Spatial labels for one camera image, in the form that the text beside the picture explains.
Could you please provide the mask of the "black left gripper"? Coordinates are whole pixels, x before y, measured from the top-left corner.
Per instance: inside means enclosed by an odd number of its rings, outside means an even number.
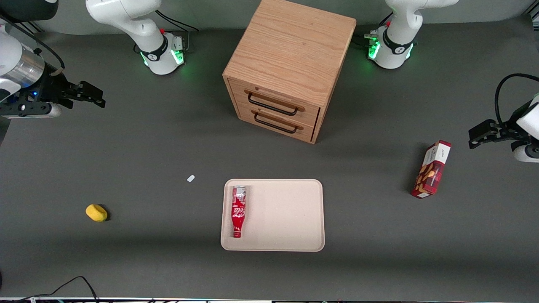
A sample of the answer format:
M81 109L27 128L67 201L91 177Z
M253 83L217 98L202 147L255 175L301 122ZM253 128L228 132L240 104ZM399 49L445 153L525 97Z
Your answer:
M469 137L468 146L472 150L482 144L507 140L532 142L532 101L520 106L509 120L501 123L500 131L495 120L485 120L469 130Z

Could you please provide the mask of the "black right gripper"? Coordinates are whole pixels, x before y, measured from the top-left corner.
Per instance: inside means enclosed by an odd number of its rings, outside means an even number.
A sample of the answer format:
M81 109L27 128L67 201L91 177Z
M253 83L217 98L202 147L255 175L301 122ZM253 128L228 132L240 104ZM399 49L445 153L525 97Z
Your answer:
M102 109L106 106L106 101L102 99L102 90L87 81L81 81L77 86L69 82L62 73L50 75L44 72L38 81L37 90L35 101L60 105L66 109L73 109L74 101L90 102Z

